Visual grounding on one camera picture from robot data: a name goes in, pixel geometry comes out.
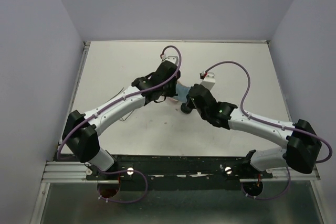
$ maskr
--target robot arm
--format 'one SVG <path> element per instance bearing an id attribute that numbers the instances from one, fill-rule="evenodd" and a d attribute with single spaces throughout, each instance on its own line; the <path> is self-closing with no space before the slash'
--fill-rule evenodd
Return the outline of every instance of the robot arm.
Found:
<path id="1" fill-rule="evenodd" d="M 113 171 L 114 159 L 99 146 L 98 137 L 115 121 L 135 109 L 139 109 L 160 96 L 173 97 L 176 95 L 176 83 L 180 77 L 179 58 L 164 57 L 158 69 L 145 77 L 136 78 L 131 86 L 105 104 L 83 114 L 77 110 L 68 116 L 62 139 L 80 162 L 88 162 L 100 170 Z M 177 71 L 177 75 L 166 84 Z"/>
<path id="2" fill-rule="evenodd" d="M 308 122 L 299 120 L 298 123 L 293 124 L 256 116 L 264 121 L 282 125 L 282 128 L 278 128 L 255 121 L 250 118 L 252 116 L 250 113 L 245 116 L 237 105 L 217 102 L 209 89 L 200 84 L 191 87 L 188 96 L 201 118 L 211 125 L 227 130 L 244 131 L 280 146 L 266 151 L 250 151 L 245 161 L 255 170 L 264 171 L 269 168 L 289 166 L 301 173 L 312 172 L 321 143 L 313 137 L 285 129 L 295 127 L 315 134 Z"/>

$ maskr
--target black metal bracket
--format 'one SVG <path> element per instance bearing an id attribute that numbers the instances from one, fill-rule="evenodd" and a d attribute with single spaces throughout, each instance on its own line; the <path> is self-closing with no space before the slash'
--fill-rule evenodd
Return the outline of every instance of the black metal bracket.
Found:
<path id="1" fill-rule="evenodd" d="M 187 157 L 187 156 L 142 156 L 113 155 L 117 170 L 132 167 L 147 178 L 149 190 L 240 190 L 240 179 L 257 179 L 260 172 L 247 163 L 248 157 Z M 116 180 L 118 175 L 93 173 L 87 180 Z M 262 178 L 272 174 L 261 172 Z M 142 176 L 133 173 L 120 175 L 120 190 L 143 190 Z"/>

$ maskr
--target purple wire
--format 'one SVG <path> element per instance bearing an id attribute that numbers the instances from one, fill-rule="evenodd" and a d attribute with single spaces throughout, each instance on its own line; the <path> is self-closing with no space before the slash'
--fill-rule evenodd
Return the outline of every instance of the purple wire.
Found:
<path id="1" fill-rule="evenodd" d="M 284 195 L 288 190 L 289 190 L 289 187 L 290 187 L 290 184 L 291 184 L 291 177 L 290 177 L 290 172 L 289 172 L 289 169 L 288 167 L 286 167 L 287 169 L 287 173 L 288 173 L 288 182 L 287 182 L 287 186 L 285 187 L 285 189 L 279 193 L 278 195 L 276 196 L 273 196 L 273 197 L 269 197 L 269 198 L 258 198 L 258 197 L 254 197 L 254 196 L 251 196 L 249 194 L 247 194 L 243 188 L 243 183 L 241 183 L 241 190 L 242 192 L 245 194 L 246 197 L 248 198 L 251 198 L 251 199 L 256 199 L 256 200 L 273 200 L 273 199 L 276 199 L 276 198 L 279 198 L 281 197 L 282 195 Z"/>
<path id="2" fill-rule="evenodd" d="M 205 72 L 208 73 L 208 72 L 209 72 L 211 69 L 213 69 L 214 67 L 217 67 L 218 65 L 222 65 L 222 64 L 226 64 L 226 63 L 231 63 L 231 64 L 235 64 L 235 65 L 239 66 L 240 68 L 243 69 L 243 71 L 245 72 L 245 74 L 246 74 L 246 76 L 247 76 L 247 89 L 246 89 L 246 91 L 245 91 L 245 93 L 244 93 L 244 95 L 243 95 L 243 98 L 241 99 L 241 102 L 240 102 L 240 109 L 241 109 L 242 113 L 243 113 L 245 116 L 249 116 L 249 114 L 248 114 L 248 113 L 244 110 L 244 108 L 243 108 L 243 106 L 244 106 L 244 101 L 245 101 L 245 99 L 246 99 L 246 97 L 247 97 L 247 94 L 248 94 L 248 92 L 249 92 L 249 90 L 250 90 L 250 87 L 251 87 L 251 77 L 250 77 L 250 74 L 248 73 L 248 71 L 246 70 L 246 68 L 245 68 L 243 65 L 241 65 L 241 64 L 239 64 L 239 63 L 237 63 L 237 62 L 235 62 L 235 61 L 230 61 L 230 60 L 228 60 L 228 61 L 222 61 L 222 62 L 219 62 L 219 63 L 214 64 L 213 66 L 211 66 L 211 67 L 209 67 L 207 70 L 205 70 Z M 276 124 L 276 123 L 271 123 L 271 122 L 268 122 L 268 121 L 265 121 L 265 120 L 256 118 L 256 117 L 251 116 L 251 115 L 250 115 L 249 118 L 251 118 L 251 119 L 253 119 L 253 120 L 257 121 L 257 122 L 263 123 L 263 124 L 267 124 L 267 125 L 270 125 L 270 126 L 273 126 L 273 127 L 277 127 L 277 128 L 282 128 L 282 125 L 279 125 L 279 124 Z M 319 136 L 316 136 L 316 135 L 314 135 L 314 134 L 312 134 L 312 133 L 309 133 L 309 132 L 306 132 L 306 131 L 303 131 L 303 130 L 300 130 L 300 129 L 296 129 L 296 128 L 294 128 L 294 127 L 287 127 L 287 126 L 285 126 L 284 129 L 285 129 L 285 130 L 290 130 L 290 131 L 296 131 L 296 132 L 299 132 L 299 133 L 308 135 L 308 136 L 310 136 L 310 137 L 314 137 L 314 138 L 316 138 L 317 140 L 321 141 L 322 143 L 324 143 L 324 144 L 327 146 L 327 148 L 328 148 L 328 150 L 329 150 L 329 154 L 328 154 L 328 156 L 327 156 L 326 158 L 322 159 L 322 160 L 318 160 L 318 161 L 316 161 L 316 163 L 324 163 L 324 162 L 328 161 L 328 160 L 331 158 L 331 156 L 332 156 L 332 147 L 331 147 L 331 145 L 330 145 L 326 140 L 324 140 L 323 138 L 321 138 L 321 137 L 319 137 Z M 291 183 L 291 177 L 290 177 L 290 172 L 289 172 L 288 167 L 286 167 L 286 169 L 287 169 L 287 172 L 288 172 L 288 184 L 287 184 L 286 188 L 285 188 L 280 194 L 278 194 L 277 196 L 274 196 L 274 197 L 270 197 L 270 198 L 257 198 L 257 197 L 255 198 L 255 197 L 253 197 L 253 196 L 251 196 L 251 195 L 247 195 L 247 197 L 249 197 L 249 198 L 253 198 L 253 199 L 257 199 L 257 200 L 272 200 L 272 199 L 276 199 L 276 198 L 279 198 L 279 197 L 281 197 L 282 195 L 284 195 L 284 194 L 288 191 L 288 189 L 289 189 L 289 187 L 290 187 L 290 183 Z M 241 190 L 244 192 L 244 194 L 247 194 L 247 193 L 244 191 L 244 189 L 243 189 L 243 184 L 242 184 L 241 186 L 242 186 L 242 187 L 241 187 L 241 188 L 242 188 Z"/>
<path id="3" fill-rule="evenodd" d="M 100 173 L 108 174 L 108 175 L 127 173 L 127 172 L 130 172 L 130 171 L 129 170 L 118 170 L 116 172 L 104 172 L 104 171 L 100 170 Z M 98 193 L 99 193 L 100 197 L 102 199 L 104 199 L 104 200 L 108 200 L 108 201 L 114 202 L 114 203 L 121 203 L 121 204 L 132 204 L 132 203 L 136 203 L 136 202 L 142 200 L 146 196 L 146 194 L 148 192 L 148 181 L 147 181 L 147 178 L 146 178 L 146 176 L 142 172 L 140 172 L 138 170 L 132 170 L 132 172 L 140 174 L 143 177 L 143 179 L 145 180 L 145 190 L 144 190 L 143 194 L 139 198 L 134 199 L 134 200 L 115 200 L 115 199 L 111 199 L 111 198 L 104 198 L 100 194 L 100 188 L 98 188 Z"/>
<path id="4" fill-rule="evenodd" d="M 137 94 L 141 94 L 141 93 L 144 93 L 144 92 L 148 92 L 148 91 L 151 91 L 151 90 L 154 90 L 154 89 L 157 89 L 165 84 L 167 84 L 169 81 L 171 81 L 178 73 L 180 67 L 181 67 L 181 62 L 182 62 L 182 56 L 181 56 L 181 52 L 179 51 L 179 49 L 173 45 L 169 45 L 169 46 L 166 46 L 165 48 L 163 48 L 162 50 L 162 53 L 161 55 L 164 54 L 164 52 L 168 49 L 168 48 L 174 48 L 176 51 L 177 51 L 177 54 L 178 54 L 178 65 L 177 65 L 177 69 L 175 70 L 175 72 L 172 74 L 172 76 L 170 76 L 167 80 L 165 80 L 164 82 L 156 85 L 156 86 L 153 86 L 151 88 L 148 88 L 148 89 L 144 89 L 144 90 L 140 90 L 140 91 L 137 91 L 137 92 L 134 92 L 134 93 L 131 93 L 131 94 L 128 94 L 128 95 L 125 95 L 125 98 L 129 98 L 129 97 L 132 97 L 134 95 L 137 95 Z M 99 110 L 97 112 L 98 115 L 100 115 L 102 112 L 104 112 L 105 110 L 107 110 L 108 108 L 112 107 L 113 105 L 117 104 L 118 102 L 121 102 L 124 100 L 124 97 L 121 97 L 119 99 L 116 99 L 115 101 L 111 102 L 110 104 L 106 105 L 104 108 L 102 108 L 101 110 Z M 69 134 L 64 138 L 64 140 L 62 141 L 62 143 L 60 144 L 59 148 L 58 148 L 58 151 L 57 151 L 57 159 L 58 160 L 61 160 L 61 151 L 64 147 L 64 145 L 67 143 L 67 141 L 70 139 L 70 137 L 74 134 L 74 132 L 76 132 L 76 130 L 78 130 L 79 128 L 81 128 L 84 124 L 86 124 L 87 122 L 89 122 L 90 120 L 92 120 L 94 117 L 94 115 L 86 118 L 83 122 L 79 123 L 76 127 L 74 127 L 70 132 Z"/>

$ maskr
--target purple cable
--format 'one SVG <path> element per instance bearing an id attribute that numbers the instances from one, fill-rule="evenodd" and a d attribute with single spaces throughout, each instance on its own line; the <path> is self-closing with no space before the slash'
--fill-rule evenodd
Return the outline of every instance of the purple cable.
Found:
<path id="1" fill-rule="evenodd" d="M 104 172 L 104 171 L 100 170 L 100 172 L 103 173 L 103 174 L 114 175 L 114 174 L 120 174 L 120 173 L 127 173 L 127 172 L 130 172 L 130 171 L 129 170 L 119 170 L 119 171 L 116 171 L 116 172 L 109 172 L 108 173 L 108 172 Z M 134 199 L 134 200 L 115 200 L 115 199 L 111 199 L 111 198 L 104 198 L 100 194 L 100 188 L 98 188 L 98 193 L 100 195 L 100 198 L 102 198 L 104 200 L 107 200 L 107 201 L 110 201 L 110 202 L 121 203 L 121 204 L 131 204 L 131 203 L 136 203 L 136 202 L 142 200 L 148 192 L 147 178 L 142 172 L 140 172 L 138 170 L 132 170 L 132 172 L 140 174 L 143 177 L 143 179 L 145 180 L 145 190 L 144 190 L 143 194 L 138 199 Z"/>
<path id="2" fill-rule="evenodd" d="M 178 65 L 177 65 L 177 69 L 176 69 L 175 72 L 172 74 L 172 76 L 170 76 L 167 80 L 165 80 L 164 82 L 162 82 L 162 83 L 160 83 L 160 84 L 158 84 L 158 85 L 156 85 L 156 86 L 154 86 L 154 87 L 151 87 L 151 88 L 149 88 L 149 89 L 140 90 L 140 91 L 138 91 L 138 92 L 134 92 L 134 93 L 132 93 L 132 94 L 125 95 L 125 98 L 129 98 L 129 97 L 132 97 L 132 96 L 137 95 L 137 94 L 141 94 L 141 93 L 144 93 L 144 92 L 148 92 L 148 91 L 157 89 L 157 88 L 159 88 L 159 87 L 161 87 L 161 86 L 167 84 L 170 80 L 172 80 L 172 79 L 174 78 L 175 75 L 177 75 L 177 73 L 178 73 L 178 71 L 179 71 L 179 69 L 180 69 L 180 67 L 181 67 L 182 56 L 181 56 L 181 53 L 180 53 L 179 49 L 178 49 L 177 47 L 175 47 L 175 46 L 172 46 L 172 45 L 169 45 L 169 46 L 166 46 L 165 48 L 163 48 L 162 53 L 161 53 L 160 55 L 163 55 L 164 52 L 165 52 L 168 48 L 174 48 L 174 49 L 177 51 L 177 54 L 178 54 L 178 56 L 179 56 L 179 57 L 178 57 L 178 58 L 179 58 L 179 59 L 178 59 L 178 60 L 179 60 L 179 61 L 178 61 L 179 63 L 178 63 Z M 119 98 L 119 99 L 116 99 L 115 101 L 111 102 L 110 104 L 106 105 L 104 108 L 102 108 L 101 110 L 99 110 L 99 111 L 97 112 L 97 114 L 100 115 L 102 112 L 104 112 L 104 111 L 107 110 L 108 108 L 112 107 L 113 105 L 115 105 L 115 104 L 117 104 L 118 102 L 121 102 L 121 101 L 123 101 L 123 100 L 124 100 L 123 97 L 121 97 L 121 98 Z M 60 146 L 59 146 L 59 148 L 58 148 L 58 151 L 57 151 L 57 160 L 61 160 L 61 159 L 62 159 L 62 158 L 61 158 L 61 151 L 62 151 L 64 145 L 65 145 L 65 144 L 67 143 L 67 141 L 69 140 L 69 138 L 74 134 L 74 132 L 75 132 L 76 130 L 78 130 L 79 128 L 81 128 L 84 124 L 86 124 L 87 122 L 89 122 L 90 120 L 92 120 L 93 118 L 95 118 L 94 115 L 92 115 L 92 116 L 86 118 L 83 122 L 81 122 L 80 124 L 78 124 L 76 127 L 74 127 L 74 128 L 69 132 L 69 134 L 64 138 L 64 140 L 62 141 L 62 143 L 60 144 Z"/>
<path id="3" fill-rule="evenodd" d="M 240 68 L 243 69 L 243 71 L 245 72 L 245 74 L 246 74 L 246 76 L 247 76 L 247 89 L 246 89 L 246 91 L 245 91 L 245 93 L 244 93 L 244 95 L 243 95 L 243 98 L 241 99 L 241 102 L 240 102 L 240 109 L 242 110 L 242 113 L 243 113 L 245 116 L 249 116 L 249 114 L 248 114 L 248 113 L 244 110 L 244 108 L 243 108 L 243 106 L 244 106 L 244 101 L 245 101 L 245 99 L 246 99 L 246 97 L 247 97 L 247 94 L 248 94 L 248 92 L 249 92 L 249 90 L 250 90 L 250 87 L 251 87 L 251 77 L 250 77 L 250 74 L 248 73 L 248 71 L 246 70 L 246 68 L 245 68 L 243 65 L 241 65 L 241 64 L 239 64 L 239 63 L 237 63 L 237 62 L 235 62 L 235 61 L 230 61 L 230 60 L 228 60 L 228 61 L 222 61 L 222 62 L 219 62 L 219 63 L 217 63 L 217 64 L 214 64 L 213 66 L 211 66 L 211 67 L 209 67 L 207 70 L 205 70 L 205 72 L 208 73 L 208 72 L 209 72 L 211 69 L 213 69 L 214 67 L 217 67 L 218 65 L 222 65 L 222 64 L 226 64 L 226 63 L 231 63 L 231 64 L 235 64 L 235 65 L 239 66 Z M 279 124 L 276 124 L 276 123 L 271 123 L 271 122 L 268 122 L 268 121 L 265 121 L 265 120 L 256 118 L 256 117 L 254 117 L 254 116 L 250 116 L 249 118 L 251 118 L 251 119 L 253 119 L 253 120 L 257 121 L 257 122 L 263 123 L 263 124 L 267 124 L 267 125 L 270 125 L 270 126 L 273 126 L 273 127 L 277 127 L 277 128 L 282 128 L 282 125 L 279 125 Z M 316 161 L 316 163 L 324 163 L 324 162 L 328 161 L 328 160 L 331 158 L 331 156 L 332 156 L 332 147 L 331 147 L 331 145 L 330 145 L 326 140 L 324 140 L 323 138 L 321 138 L 321 137 L 319 137 L 319 136 L 316 136 L 316 135 L 314 135 L 314 134 L 311 134 L 311 133 L 309 133 L 309 132 L 306 132 L 306 131 L 303 131 L 303 130 L 300 130 L 300 129 L 296 129 L 296 128 L 294 128 L 294 127 L 287 127 L 287 126 L 285 126 L 284 129 L 285 129 L 285 130 L 290 130 L 290 131 L 300 132 L 300 133 L 303 133 L 303 134 L 308 135 L 308 136 L 310 136 L 310 137 L 315 137 L 317 140 L 321 141 L 322 143 L 324 143 L 324 144 L 327 146 L 327 148 L 328 148 L 328 150 L 329 150 L 329 154 L 328 154 L 328 156 L 327 156 L 326 158 L 322 159 L 322 160 Z M 257 197 L 255 198 L 255 197 L 253 197 L 253 196 L 251 196 L 251 195 L 247 195 L 247 197 L 249 197 L 249 198 L 253 198 L 253 199 L 258 199 L 258 200 L 272 200 L 272 199 L 276 199 L 276 198 L 281 197 L 282 195 L 284 195 L 284 194 L 288 191 L 288 189 L 289 189 L 289 187 L 290 187 L 290 182 L 291 182 L 289 169 L 288 169 L 287 167 L 286 167 L 286 169 L 287 169 L 287 172 L 288 172 L 288 184 L 287 184 L 286 188 L 283 190 L 283 192 L 281 192 L 281 193 L 278 194 L 277 196 L 274 196 L 274 197 L 271 197 L 271 198 L 257 198 Z M 242 188 L 242 191 L 244 192 L 244 194 L 247 194 L 247 193 L 244 191 L 244 189 L 243 189 L 243 184 L 242 184 L 241 186 L 242 186 L 241 188 Z"/>
<path id="4" fill-rule="evenodd" d="M 241 183 L 241 188 L 242 188 L 241 190 L 242 190 L 242 192 L 245 194 L 246 197 L 251 198 L 251 199 L 256 199 L 256 200 L 272 200 L 272 199 L 279 198 L 279 197 L 281 197 L 282 195 L 284 195 L 284 194 L 288 191 L 288 189 L 289 189 L 289 187 L 290 187 L 290 183 L 291 183 L 291 177 L 290 177 L 290 172 L 289 172 L 288 167 L 286 167 L 286 169 L 287 169 L 287 172 L 288 172 L 288 182 L 287 182 L 287 186 L 285 187 L 285 189 L 284 189 L 281 193 L 279 193 L 279 194 L 276 195 L 276 196 L 269 197 L 269 198 L 258 198 L 258 197 L 251 196 L 251 195 L 247 194 L 247 192 L 245 192 L 245 190 L 244 190 L 244 188 L 243 188 L 243 183 Z"/>

